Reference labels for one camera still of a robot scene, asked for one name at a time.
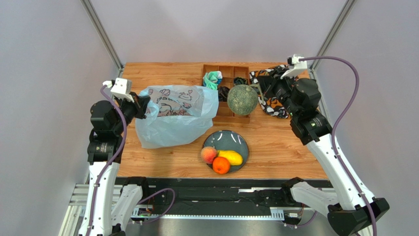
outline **black base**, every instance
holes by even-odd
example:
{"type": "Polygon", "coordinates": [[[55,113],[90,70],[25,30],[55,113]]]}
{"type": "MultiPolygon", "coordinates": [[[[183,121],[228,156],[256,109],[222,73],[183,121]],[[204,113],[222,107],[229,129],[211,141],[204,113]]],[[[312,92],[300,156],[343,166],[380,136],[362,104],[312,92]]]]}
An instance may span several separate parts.
{"type": "Polygon", "coordinates": [[[112,234],[109,236],[126,236],[126,234],[125,231],[121,231],[121,224],[117,224],[112,227],[112,234]]]}
{"type": "MultiPolygon", "coordinates": [[[[379,220],[390,206],[385,198],[377,198],[371,203],[375,219],[379,220]]],[[[329,206],[328,220],[335,232],[340,236],[352,235],[371,225],[371,217],[366,206],[357,210],[342,210],[339,204],[329,206]]]]}
{"type": "MultiPolygon", "coordinates": [[[[119,177],[115,184],[124,184],[126,179],[119,177]]],[[[268,216],[271,215],[270,207],[289,207],[283,203],[282,191],[279,189],[239,193],[239,189],[252,187],[278,188],[288,181],[287,179],[147,178],[147,181],[152,186],[150,194],[163,188],[174,189],[176,199],[169,214],[268,216]]],[[[328,180],[307,180],[307,182],[318,188],[332,188],[328,180]]],[[[156,196],[153,200],[153,213],[164,212],[171,199],[170,192],[156,196]]],[[[301,207],[301,204],[296,203],[295,207],[301,207]]]]}
{"type": "Polygon", "coordinates": [[[295,177],[281,184],[281,196],[285,204],[289,206],[294,206],[295,204],[297,204],[297,202],[293,198],[293,195],[291,194],[291,188],[294,186],[294,184],[303,181],[304,180],[302,178],[295,177]]]}

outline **plate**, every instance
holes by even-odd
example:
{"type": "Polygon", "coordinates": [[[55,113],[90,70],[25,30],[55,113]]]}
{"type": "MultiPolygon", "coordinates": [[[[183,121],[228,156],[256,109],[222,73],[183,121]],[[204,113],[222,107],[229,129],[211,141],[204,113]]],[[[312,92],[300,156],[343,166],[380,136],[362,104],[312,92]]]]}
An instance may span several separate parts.
{"type": "Polygon", "coordinates": [[[218,150],[233,150],[243,157],[243,163],[239,166],[231,166],[228,173],[240,170],[247,162],[249,157],[249,148],[244,138],[231,130],[220,130],[208,136],[203,148],[213,147],[218,150]]]}

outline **wooden divider tray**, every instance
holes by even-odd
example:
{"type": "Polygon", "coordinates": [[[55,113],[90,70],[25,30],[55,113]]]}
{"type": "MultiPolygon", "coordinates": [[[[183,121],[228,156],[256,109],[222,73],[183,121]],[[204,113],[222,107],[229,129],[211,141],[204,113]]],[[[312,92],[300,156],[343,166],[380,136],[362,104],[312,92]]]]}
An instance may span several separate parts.
{"type": "MultiPolygon", "coordinates": [[[[221,71],[223,80],[218,87],[226,86],[231,89],[234,86],[234,78],[241,77],[247,79],[250,84],[249,67],[246,66],[222,66],[222,65],[204,65],[202,68],[202,76],[211,71],[221,71]]],[[[240,116],[234,114],[227,105],[227,102],[219,102],[217,116],[212,119],[217,122],[233,122],[233,123],[250,123],[250,115],[240,116]]]]}

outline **yellow mango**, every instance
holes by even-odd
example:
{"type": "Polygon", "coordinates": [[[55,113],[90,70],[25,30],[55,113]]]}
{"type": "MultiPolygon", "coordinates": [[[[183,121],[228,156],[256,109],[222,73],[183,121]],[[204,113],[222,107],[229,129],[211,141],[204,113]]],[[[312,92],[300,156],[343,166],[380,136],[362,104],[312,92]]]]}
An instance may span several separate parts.
{"type": "Polygon", "coordinates": [[[243,157],[233,150],[219,150],[218,156],[226,158],[232,166],[239,166],[243,163],[243,157]]]}

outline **peach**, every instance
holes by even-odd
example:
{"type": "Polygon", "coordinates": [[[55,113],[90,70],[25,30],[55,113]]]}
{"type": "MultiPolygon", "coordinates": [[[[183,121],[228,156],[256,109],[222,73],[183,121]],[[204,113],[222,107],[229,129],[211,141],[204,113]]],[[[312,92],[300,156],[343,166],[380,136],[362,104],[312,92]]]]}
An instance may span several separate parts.
{"type": "Polygon", "coordinates": [[[201,158],[207,164],[212,164],[217,157],[217,150],[213,147],[205,147],[201,150],[201,158]]]}

